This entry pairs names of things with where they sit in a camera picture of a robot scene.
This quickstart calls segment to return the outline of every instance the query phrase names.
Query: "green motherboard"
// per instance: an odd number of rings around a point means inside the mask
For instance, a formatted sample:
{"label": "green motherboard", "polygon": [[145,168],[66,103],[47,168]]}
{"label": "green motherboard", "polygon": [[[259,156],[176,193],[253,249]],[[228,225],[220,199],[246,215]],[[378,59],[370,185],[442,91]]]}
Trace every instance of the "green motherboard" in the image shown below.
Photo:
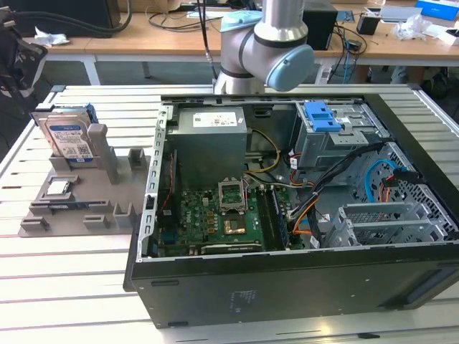
{"label": "green motherboard", "polygon": [[[291,209],[287,190],[275,191],[278,200],[278,218],[282,219]],[[202,247],[209,245],[255,245],[260,251],[272,249],[267,242],[263,224],[266,215],[260,216],[260,195],[264,191],[247,188],[244,211],[222,213],[218,189],[207,191],[183,191],[180,200],[179,225],[176,228],[161,229],[159,246],[166,257],[200,254]],[[226,190],[222,201],[242,201],[238,190]]]}

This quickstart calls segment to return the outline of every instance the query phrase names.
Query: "motherboard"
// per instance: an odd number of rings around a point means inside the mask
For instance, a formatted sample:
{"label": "motherboard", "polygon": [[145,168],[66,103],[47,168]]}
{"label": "motherboard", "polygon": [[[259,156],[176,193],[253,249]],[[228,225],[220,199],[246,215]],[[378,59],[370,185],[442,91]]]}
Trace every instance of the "motherboard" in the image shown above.
{"label": "motherboard", "polygon": [[[179,224],[161,228],[159,255],[264,252],[287,247],[286,215],[292,204],[285,188],[245,187],[240,193],[224,187],[182,191]],[[229,209],[230,204],[244,204],[244,208]]]}

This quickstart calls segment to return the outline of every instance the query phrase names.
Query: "yellow wire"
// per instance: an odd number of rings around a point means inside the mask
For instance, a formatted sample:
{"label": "yellow wire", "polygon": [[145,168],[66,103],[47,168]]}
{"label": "yellow wire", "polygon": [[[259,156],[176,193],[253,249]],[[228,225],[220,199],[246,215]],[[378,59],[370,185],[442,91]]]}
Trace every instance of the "yellow wire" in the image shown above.
{"label": "yellow wire", "polygon": [[260,131],[258,129],[252,129],[252,131],[255,131],[256,133],[259,133],[262,137],[264,137],[266,140],[268,140],[273,145],[273,147],[275,149],[276,157],[275,157],[274,163],[271,166],[268,166],[268,167],[265,167],[265,168],[260,168],[260,169],[257,169],[257,170],[248,170],[248,171],[245,171],[245,172],[248,172],[248,173],[263,173],[263,172],[269,171],[272,168],[276,167],[278,165],[279,161],[280,161],[279,148],[275,145],[274,141],[271,140],[264,132],[262,132],[262,131]]}

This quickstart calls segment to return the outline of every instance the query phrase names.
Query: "wooden desk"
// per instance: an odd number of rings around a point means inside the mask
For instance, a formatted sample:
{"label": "wooden desk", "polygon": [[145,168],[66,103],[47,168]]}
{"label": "wooden desk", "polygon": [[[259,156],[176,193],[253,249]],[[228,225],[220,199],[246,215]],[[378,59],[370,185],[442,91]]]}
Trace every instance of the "wooden desk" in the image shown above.
{"label": "wooden desk", "polygon": [[[393,6],[413,6],[414,3],[415,1],[395,0],[387,2],[388,5]],[[352,10],[356,21],[363,9],[362,5],[336,4],[334,6],[338,10]],[[161,18],[157,18],[156,22],[161,22]],[[178,26],[196,22],[196,19],[183,18],[169,19],[165,24]],[[452,21],[443,21],[443,23],[453,25]],[[219,21],[214,21],[214,25],[217,29],[220,28]],[[356,23],[343,25],[356,30]],[[358,65],[459,66],[459,47],[448,46],[432,37],[428,37],[426,41],[421,39],[398,41],[390,34],[393,26],[393,24],[379,23],[375,35],[364,36],[368,47],[358,59]],[[208,27],[209,47],[214,60],[218,62],[221,53],[220,33],[210,24]],[[82,45],[84,45],[84,54],[81,52]],[[144,14],[134,14],[128,28],[111,39],[72,39],[72,44],[51,48],[49,52],[49,60],[83,62],[91,85],[100,85],[95,62],[144,62],[144,72],[147,75],[149,73],[147,62],[207,61],[201,32],[168,32],[151,26]],[[328,74],[341,54],[341,40],[336,35],[333,35],[328,50],[315,52],[316,64],[320,65],[316,83],[328,81]]]}

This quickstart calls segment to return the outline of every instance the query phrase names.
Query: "blue box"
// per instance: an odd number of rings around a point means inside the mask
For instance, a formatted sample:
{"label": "blue box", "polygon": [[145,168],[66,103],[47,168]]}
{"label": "blue box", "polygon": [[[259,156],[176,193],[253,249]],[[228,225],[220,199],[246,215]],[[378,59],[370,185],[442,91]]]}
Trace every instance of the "blue box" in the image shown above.
{"label": "blue box", "polygon": [[416,7],[422,8],[423,16],[454,20],[458,14],[459,7],[455,1],[444,0],[418,0]]}

